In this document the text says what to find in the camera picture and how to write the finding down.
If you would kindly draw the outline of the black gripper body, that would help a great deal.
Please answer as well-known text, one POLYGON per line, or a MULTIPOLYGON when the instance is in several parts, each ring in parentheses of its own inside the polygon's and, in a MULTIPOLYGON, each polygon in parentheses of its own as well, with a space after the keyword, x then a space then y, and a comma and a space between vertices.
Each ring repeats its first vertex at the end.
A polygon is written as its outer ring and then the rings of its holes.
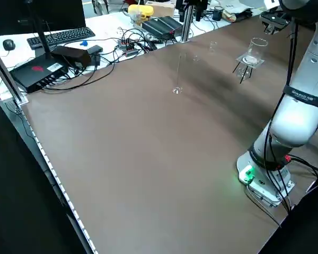
POLYGON ((261 21, 273 26, 287 26, 289 22, 281 16, 278 16, 278 14, 279 13, 262 12, 261 21))

